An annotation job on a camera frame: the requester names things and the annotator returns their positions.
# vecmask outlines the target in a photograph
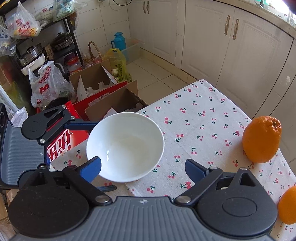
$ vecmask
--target table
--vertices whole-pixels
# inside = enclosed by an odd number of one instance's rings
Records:
[[[140,180],[113,183],[118,188],[108,193],[113,200],[118,195],[170,196],[174,199],[194,185],[185,173],[188,158],[225,172],[249,168],[275,203],[290,186],[296,185],[296,177],[280,149],[269,162],[254,164],[248,160],[242,146],[242,134],[250,118],[205,80],[190,84],[139,113],[151,118],[163,131],[163,157],[153,171]],[[53,160],[52,165],[56,170],[62,170],[69,164],[79,166],[85,161],[86,141]],[[97,176],[93,184],[111,183]],[[296,236],[296,224],[286,225],[277,219],[271,236],[275,240],[290,241]]]

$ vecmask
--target bowl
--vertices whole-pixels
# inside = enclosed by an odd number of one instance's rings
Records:
[[[163,133],[154,121],[138,113],[122,112],[94,127],[86,155],[88,160],[100,157],[101,177],[126,183],[151,172],[160,161],[164,146]]]

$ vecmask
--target drawer handle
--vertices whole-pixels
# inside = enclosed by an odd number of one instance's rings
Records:
[[[226,23],[225,23],[225,35],[227,35],[227,32],[228,32],[228,28],[229,28],[229,20],[230,20],[230,15],[227,16],[227,19],[226,19]]]
[[[235,26],[233,29],[233,40],[235,40],[236,36],[237,36],[237,30],[239,29],[239,19],[236,20],[235,22]]]
[[[143,10],[144,10],[144,13],[146,14],[146,10],[145,10],[145,1],[143,1]]]
[[[147,13],[148,13],[148,14],[150,14],[150,13],[149,13],[149,9],[148,9],[148,8],[149,8],[149,1],[147,1],[147,6],[146,6],[146,9],[147,9]]]

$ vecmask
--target tile floor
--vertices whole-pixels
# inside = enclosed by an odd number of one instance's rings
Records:
[[[152,104],[188,84],[152,61],[139,58],[127,65],[133,80],[138,82],[139,97]]]

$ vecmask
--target black cable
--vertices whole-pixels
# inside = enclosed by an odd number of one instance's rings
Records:
[[[113,2],[114,2],[116,5],[119,5],[119,6],[127,6],[127,5],[129,5],[129,4],[131,3],[131,1],[130,1],[128,4],[121,5],[121,4],[116,3],[116,2],[113,0]]]

